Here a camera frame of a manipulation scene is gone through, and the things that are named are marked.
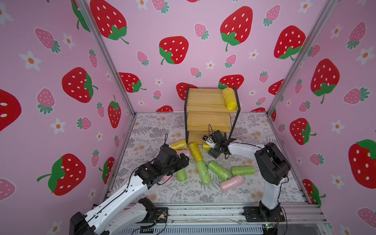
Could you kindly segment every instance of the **yellow foam roll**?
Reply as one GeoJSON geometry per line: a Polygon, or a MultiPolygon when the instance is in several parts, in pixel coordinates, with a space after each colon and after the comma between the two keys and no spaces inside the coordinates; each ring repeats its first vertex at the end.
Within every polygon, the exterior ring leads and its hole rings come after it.
{"type": "Polygon", "coordinates": [[[227,87],[223,89],[222,96],[229,110],[236,108],[237,102],[236,102],[235,92],[232,88],[227,87]]]}
{"type": "Polygon", "coordinates": [[[201,156],[201,151],[200,151],[199,146],[197,145],[196,142],[190,143],[189,149],[190,149],[191,154],[193,155],[194,159],[196,160],[196,162],[203,160],[202,156],[201,156]]]}
{"type": "Polygon", "coordinates": [[[182,139],[178,142],[170,144],[169,147],[174,149],[174,150],[185,149],[185,148],[187,148],[187,143],[185,142],[185,139],[182,139]]]}

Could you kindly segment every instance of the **pink cylinder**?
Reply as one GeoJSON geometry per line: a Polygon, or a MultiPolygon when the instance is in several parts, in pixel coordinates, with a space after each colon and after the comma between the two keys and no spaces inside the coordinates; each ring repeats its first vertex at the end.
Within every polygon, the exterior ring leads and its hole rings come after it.
{"type": "Polygon", "coordinates": [[[244,177],[242,175],[234,176],[222,183],[219,183],[219,187],[223,192],[227,192],[237,186],[244,184],[244,177]]]}

